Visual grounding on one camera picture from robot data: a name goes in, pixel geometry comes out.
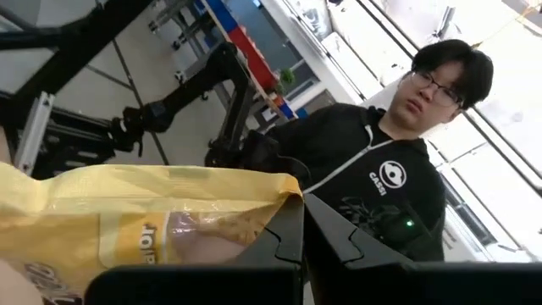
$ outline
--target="bag label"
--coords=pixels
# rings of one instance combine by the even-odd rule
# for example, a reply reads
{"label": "bag label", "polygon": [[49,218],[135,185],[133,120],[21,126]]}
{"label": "bag label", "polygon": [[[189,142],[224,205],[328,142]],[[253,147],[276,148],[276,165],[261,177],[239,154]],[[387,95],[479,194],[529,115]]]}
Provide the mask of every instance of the bag label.
{"label": "bag label", "polygon": [[69,291],[56,271],[43,263],[25,264],[28,279],[40,291],[44,305],[81,305],[83,300]]}

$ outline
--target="person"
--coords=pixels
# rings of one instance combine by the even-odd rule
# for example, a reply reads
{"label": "person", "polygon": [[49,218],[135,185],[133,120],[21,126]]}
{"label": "person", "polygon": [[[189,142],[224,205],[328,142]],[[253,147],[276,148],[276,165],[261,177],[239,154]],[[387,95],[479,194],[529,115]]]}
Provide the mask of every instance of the person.
{"label": "person", "polygon": [[266,135],[279,143],[281,155],[308,168],[311,181],[304,193],[364,230],[374,230],[375,217],[386,211],[406,210],[412,216],[406,225],[421,221],[428,234],[420,233],[424,242],[414,243],[419,240],[414,235],[412,243],[408,237],[388,246],[413,260],[439,261],[445,187],[420,136],[484,100],[492,80],[488,56],[460,40],[437,42],[414,56],[387,111],[336,103]]}

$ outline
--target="cable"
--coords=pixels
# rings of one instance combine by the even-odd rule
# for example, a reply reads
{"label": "cable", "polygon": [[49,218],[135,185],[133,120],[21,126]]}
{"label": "cable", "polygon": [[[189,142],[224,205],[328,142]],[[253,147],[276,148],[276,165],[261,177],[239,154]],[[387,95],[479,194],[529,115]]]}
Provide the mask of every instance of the cable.
{"label": "cable", "polygon": [[516,18],[513,18],[510,21],[506,22],[499,30],[496,30],[495,32],[493,32],[492,34],[490,34],[489,36],[487,36],[485,39],[481,40],[480,42],[474,43],[471,47],[472,48],[479,48],[482,43],[488,41],[489,39],[495,37],[497,34],[501,33],[505,28],[507,28],[509,25],[511,25],[514,21],[519,21],[521,23],[520,19],[524,18],[525,16],[527,16],[528,14],[530,14],[532,12],[536,12],[537,9],[542,10],[542,3],[540,3],[540,4],[536,5],[536,6],[527,7],[526,9],[523,10],[523,13],[518,15]]}

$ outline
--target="yellow plastic bag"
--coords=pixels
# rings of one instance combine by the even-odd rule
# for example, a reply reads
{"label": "yellow plastic bag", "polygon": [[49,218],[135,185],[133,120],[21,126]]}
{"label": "yellow plastic bag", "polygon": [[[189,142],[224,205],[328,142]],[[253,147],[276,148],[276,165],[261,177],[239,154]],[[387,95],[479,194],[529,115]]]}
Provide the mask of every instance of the yellow plastic bag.
{"label": "yellow plastic bag", "polygon": [[233,258],[301,195],[289,175],[236,169],[98,165],[38,181],[0,164],[0,177],[0,260],[47,304],[80,302],[122,264]]}

